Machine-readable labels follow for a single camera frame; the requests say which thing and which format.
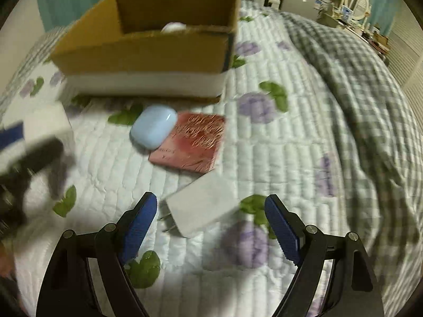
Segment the small brown box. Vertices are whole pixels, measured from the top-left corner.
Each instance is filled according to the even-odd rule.
[[[101,0],[52,61],[91,95],[215,98],[231,67],[240,0]],[[162,33],[170,22],[185,30]]]

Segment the quilted bedspread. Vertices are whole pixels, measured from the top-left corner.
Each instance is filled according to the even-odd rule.
[[[215,170],[239,201],[277,194],[305,224],[334,235],[357,232],[386,316],[394,316],[417,285],[423,258],[422,142],[407,99],[361,40],[249,3],[241,13],[236,65],[221,101],[166,103],[225,115]],[[29,222],[13,240],[16,277],[31,316],[64,230],[98,231],[146,191],[160,201],[159,217],[166,196],[199,177],[151,164],[148,153],[132,146],[130,127],[108,121],[132,104],[156,101],[70,102],[74,87],[43,62],[64,32],[49,33],[35,46],[1,103],[3,125],[10,125],[23,111],[61,100],[76,143],[74,153],[33,179],[25,196]],[[284,91],[287,102],[270,94],[272,87]],[[59,215],[54,207],[73,186],[75,205]],[[154,220],[137,258],[154,250],[161,262],[154,284],[136,290],[151,317],[272,315],[296,268],[252,215],[239,211],[189,239],[163,232],[167,227]],[[102,312],[111,316],[96,262],[90,265]],[[310,316],[319,312],[329,273],[326,263]]]

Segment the checkered blanket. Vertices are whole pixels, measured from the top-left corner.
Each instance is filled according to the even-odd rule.
[[[422,135],[407,98],[362,40],[283,13],[324,96],[358,232],[394,316],[417,286],[423,244]]]

